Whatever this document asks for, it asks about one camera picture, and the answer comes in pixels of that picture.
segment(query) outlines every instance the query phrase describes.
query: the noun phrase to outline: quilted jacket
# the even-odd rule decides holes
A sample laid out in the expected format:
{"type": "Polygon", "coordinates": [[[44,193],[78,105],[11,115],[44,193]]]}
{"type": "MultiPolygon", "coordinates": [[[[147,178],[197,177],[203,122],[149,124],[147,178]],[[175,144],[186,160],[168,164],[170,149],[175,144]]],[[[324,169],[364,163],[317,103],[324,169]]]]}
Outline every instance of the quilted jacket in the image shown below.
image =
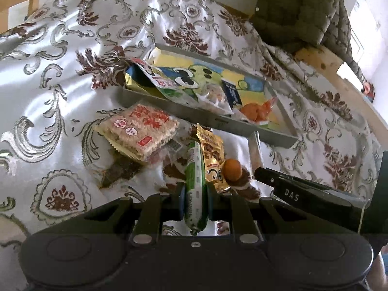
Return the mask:
{"type": "Polygon", "coordinates": [[[266,43],[290,53],[306,43],[323,44],[364,81],[352,59],[350,23],[343,0],[258,0],[251,22],[266,43]]]}

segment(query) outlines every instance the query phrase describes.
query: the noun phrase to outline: metal tray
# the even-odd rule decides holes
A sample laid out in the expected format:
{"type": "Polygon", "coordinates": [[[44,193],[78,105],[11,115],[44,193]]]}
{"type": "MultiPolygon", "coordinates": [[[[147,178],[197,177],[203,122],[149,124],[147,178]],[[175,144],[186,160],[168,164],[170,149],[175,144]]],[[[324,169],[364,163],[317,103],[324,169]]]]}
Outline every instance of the metal tray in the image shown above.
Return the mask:
{"type": "MultiPolygon", "coordinates": [[[[155,48],[158,48],[161,51],[172,53],[174,55],[197,59],[212,64],[214,66],[219,66],[224,69],[234,71],[241,75],[247,75],[249,77],[261,80],[257,76],[253,76],[249,73],[236,69],[235,67],[228,66],[224,63],[212,60],[208,57],[204,57],[192,52],[183,51],[179,48],[159,44],[156,44],[153,47],[146,49],[144,55],[142,56],[142,59],[146,61],[150,60],[151,54],[154,53],[153,50],[155,50],[155,48]]],[[[272,88],[270,86],[265,86],[264,92],[268,93],[269,96],[275,96],[275,93],[272,91],[272,88]]],[[[146,100],[151,104],[167,111],[168,113],[171,113],[172,115],[175,115],[179,118],[185,119],[191,123],[199,123],[202,126],[208,126],[218,130],[227,131],[243,137],[249,137],[252,133],[257,131],[259,133],[261,141],[271,144],[273,146],[291,148],[298,140],[296,130],[293,127],[291,120],[289,119],[286,111],[284,110],[281,104],[277,104],[273,109],[275,115],[278,118],[281,118],[282,121],[284,121],[284,126],[281,130],[282,132],[279,132],[267,128],[262,128],[260,126],[256,126],[254,124],[247,123],[244,121],[238,121],[227,116],[217,115],[203,109],[197,109],[185,105],[176,104],[167,99],[132,91],[125,88],[125,85],[120,88],[119,102],[124,107],[130,107],[139,100],[146,100]]]]}

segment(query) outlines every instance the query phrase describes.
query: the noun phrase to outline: seaweed snack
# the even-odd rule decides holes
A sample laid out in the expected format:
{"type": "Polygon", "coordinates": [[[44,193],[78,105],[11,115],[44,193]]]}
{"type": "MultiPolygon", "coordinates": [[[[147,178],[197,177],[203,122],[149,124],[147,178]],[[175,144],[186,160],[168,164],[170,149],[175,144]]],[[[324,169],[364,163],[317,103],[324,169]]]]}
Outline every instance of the seaweed snack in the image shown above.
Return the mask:
{"type": "Polygon", "coordinates": [[[201,143],[205,166],[205,179],[212,182],[218,192],[229,187],[222,178],[221,167],[224,163],[224,144],[219,136],[207,131],[197,124],[197,137],[201,143]]]}
{"type": "Polygon", "coordinates": [[[140,171],[141,165],[117,152],[112,165],[102,172],[101,188],[108,188],[119,179],[130,180],[140,171]]]}
{"type": "Polygon", "coordinates": [[[174,136],[179,122],[161,109],[137,103],[102,121],[95,130],[120,153],[145,164],[174,136]]]}
{"type": "Polygon", "coordinates": [[[208,203],[204,176],[204,161],[201,147],[196,141],[189,144],[185,174],[185,222],[190,229],[190,234],[197,236],[198,232],[204,230],[207,225],[208,203]]]}

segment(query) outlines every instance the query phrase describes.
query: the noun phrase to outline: plastic packaging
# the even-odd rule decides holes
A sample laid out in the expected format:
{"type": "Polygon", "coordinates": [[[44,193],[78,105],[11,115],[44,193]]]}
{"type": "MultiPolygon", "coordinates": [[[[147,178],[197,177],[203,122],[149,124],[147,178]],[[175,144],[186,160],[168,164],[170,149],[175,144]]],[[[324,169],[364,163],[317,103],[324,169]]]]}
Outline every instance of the plastic packaging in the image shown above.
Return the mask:
{"type": "Polygon", "coordinates": [[[196,236],[208,222],[204,161],[198,142],[189,144],[186,174],[185,223],[196,236]]]}
{"type": "Polygon", "coordinates": [[[221,86],[206,82],[201,93],[196,93],[199,107],[219,115],[231,115],[232,109],[221,86]]]}
{"type": "Polygon", "coordinates": [[[221,174],[221,167],[225,161],[222,139],[203,129],[200,124],[197,124],[197,137],[203,152],[206,181],[212,182],[218,192],[225,190],[229,185],[221,174]]]}
{"type": "Polygon", "coordinates": [[[167,144],[177,131],[178,120],[147,102],[140,102],[102,121],[95,130],[120,153],[142,163],[167,144]]]}
{"type": "Polygon", "coordinates": [[[178,84],[176,84],[169,77],[165,76],[160,69],[149,65],[146,61],[141,60],[139,58],[131,58],[131,61],[133,61],[133,63],[135,63],[135,65],[140,68],[141,72],[143,72],[147,79],[152,82],[152,84],[159,90],[160,93],[162,93],[165,98],[181,105],[198,107],[197,101],[190,95],[188,95],[186,92],[181,90],[178,84]]]}
{"type": "Polygon", "coordinates": [[[241,107],[240,110],[234,107],[232,118],[236,120],[247,121],[259,126],[267,125],[268,116],[276,102],[277,98],[272,97],[262,105],[257,103],[249,103],[241,107]]]}

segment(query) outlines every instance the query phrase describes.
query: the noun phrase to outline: snack package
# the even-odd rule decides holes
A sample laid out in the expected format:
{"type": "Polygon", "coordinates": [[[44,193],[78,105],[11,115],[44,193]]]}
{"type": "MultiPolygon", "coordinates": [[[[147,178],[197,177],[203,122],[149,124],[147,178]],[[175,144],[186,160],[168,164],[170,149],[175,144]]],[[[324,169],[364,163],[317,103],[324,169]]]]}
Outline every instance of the snack package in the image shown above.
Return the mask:
{"type": "Polygon", "coordinates": [[[201,93],[196,93],[199,107],[217,113],[219,115],[230,115],[232,110],[226,99],[221,86],[206,82],[201,89],[201,93]]]}
{"type": "Polygon", "coordinates": [[[131,58],[130,60],[140,69],[143,75],[139,75],[135,67],[130,67],[127,70],[127,74],[131,77],[132,80],[129,89],[136,90],[135,85],[137,85],[150,94],[159,96],[154,92],[156,87],[165,98],[174,103],[188,105],[191,107],[198,107],[197,101],[186,92],[181,90],[178,84],[165,76],[160,69],[149,65],[146,61],[139,58],[131,58]]]}
{"type": "Polygon", "coordinates": [[[246,104],[241,107],[240,112],[243,113],[250,121],[260,122],[267,121],[268,115],[272,111],[272,107],[276,104],[277,98],[272,97],[263,105],[256,103],[246,104]]]}
{"type": "Polygon", "coordinates": [[[224,90],[230,108],[241,108],[243,103],[241,102],[240,94],[237,91],[237,86],[225,79],[221,79],[221,82],[222,89],[224,90]]]}
{"type": "Polygon", "coordinates": [[[120,153],[145,164],[177,131],[179,122],[161,109],[137,103],[102,121],[95,130],[120,153]]]}
{"type": "Polygon", "coordinates": [[[119,179],[130,180],[141,168],[138,162],[115,151],[112,165],[102,172],[99,188],[108,188],[119,179]]]}
{"type": "Polygon", "coordinates": [[[277,98],[272,97],[263,105],[249,103],[241,107],[240,110],[234,107],[232,118],[236,120],[248,121],[259,126],[267,125],[269,123],[268,116],[276,102],[277,98]]]}
{"type": "Polygon", "coordinates": [[[198,142],[189,144],[186,174],[185,223],[190,234],[197,236],[208,222],[208,203],[204,161],[198,142]]]}
{"type": "Polygon", "coordinates": [[[203,152],[205,179],[214,183],[216,190],[221,192],[229,187],[221,175],[221,167],[225,160],[222,139],[203,129],[200,124],[197,124],[197,137],[203,152]]]}

